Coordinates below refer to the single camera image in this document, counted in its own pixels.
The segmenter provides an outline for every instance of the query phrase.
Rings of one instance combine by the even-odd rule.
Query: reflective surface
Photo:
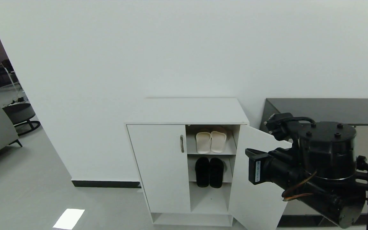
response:
[[[239,223],[224,228],[154,226],[140,189],[76,188],[42,127],[19,140],[24,147],[13,144],[0,151],[0,230],[51,230],[69,208],[85,210],[73,230],[245,229]]]

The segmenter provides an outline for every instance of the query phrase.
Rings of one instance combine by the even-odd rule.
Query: orange wire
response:
[[[300,186],[302,186],[303,184],[308,182],[310,179],[312,179],[314,177],[314,175],[316,175],[316,173],[317,173],[317,171],[315,171],[311,176],[304,179],[300,183],[298,183],[298,184],[288,188],[287,190],[283,191],[282,192],[283,201],[292,201],[292,200],[295,200],[299,197],[313,195],[313,193],[303,193],[303,194],[298,194],[298,195],[293,195],[293,196],[286,197],[286,194],[289,194],[290,192],[294,191],[295,189],[299,188]]]

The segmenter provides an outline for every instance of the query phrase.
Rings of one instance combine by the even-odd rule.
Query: white cabinet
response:
[[[197,154],[196,133],[226,128],[223,153]],[[236,218],[247,229],[276,229],[286,202],[272,183],[248,181],[246,148],[288,148],[252,128],[235,98],[145,99],[126,121],[143,194],[154,224],[232,226]],[[199,188],[195,162],[217,157],[225,165],[221,188]]]
[[[184,125],[127,125],[152,212],[190,213]]]

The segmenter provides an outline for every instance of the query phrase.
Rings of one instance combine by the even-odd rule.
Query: open cabinet door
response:
[[[290,148],[292,143],[277,141],[272,135],[247,125],[241,125],[232,179],[229,213],[248,230],[275,230],[286,202],[283,189],[271,182],[253,185],[248,180],[248,162],[245,149],[268,152],[277,147]]]

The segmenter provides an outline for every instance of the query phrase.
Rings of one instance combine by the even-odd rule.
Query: sofa leg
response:
[[[18,143],[18,144],[19,144],[19,146],[21,146],[21,147],[22,147],[22,144],[19,142],[19,140],[18,140],[18,139],[14,140],[14,141],[13,141],[13,142],[11,142],[9,145],[11,145],[11,144],[13,144],[13,143]]]

